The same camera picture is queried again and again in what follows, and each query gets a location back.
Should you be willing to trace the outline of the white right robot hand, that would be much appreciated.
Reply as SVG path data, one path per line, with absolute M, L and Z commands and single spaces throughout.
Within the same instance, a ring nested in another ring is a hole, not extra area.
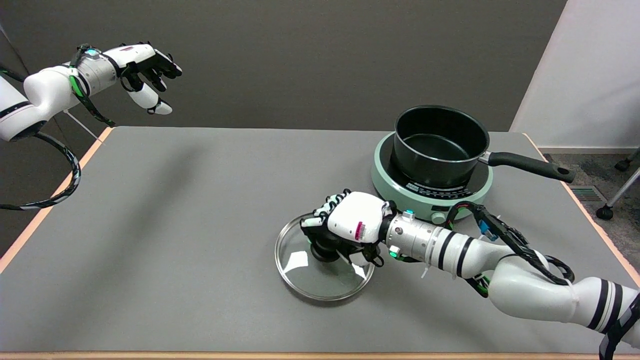
M 397 213 L 393 201 L 345 189 L 327 196 L 322 206 L 302 217 L 299 225 L 316 260 L 381 267 L 384 260 L 378 245 L 386 237 L 384 225 Z

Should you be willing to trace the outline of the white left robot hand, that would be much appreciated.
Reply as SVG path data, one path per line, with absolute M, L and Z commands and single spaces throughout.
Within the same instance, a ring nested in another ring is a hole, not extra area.
M 116 78 L 131 100 L 147 114 L 167 116 L 173 112 L 158 94 L 167 91 L 164 77 L 176 79 L 183 75 L 170 54 L 162 53 L 149 42 L 139 42 L 122 44 L 104 51 L 102 56 L 114 67 Z

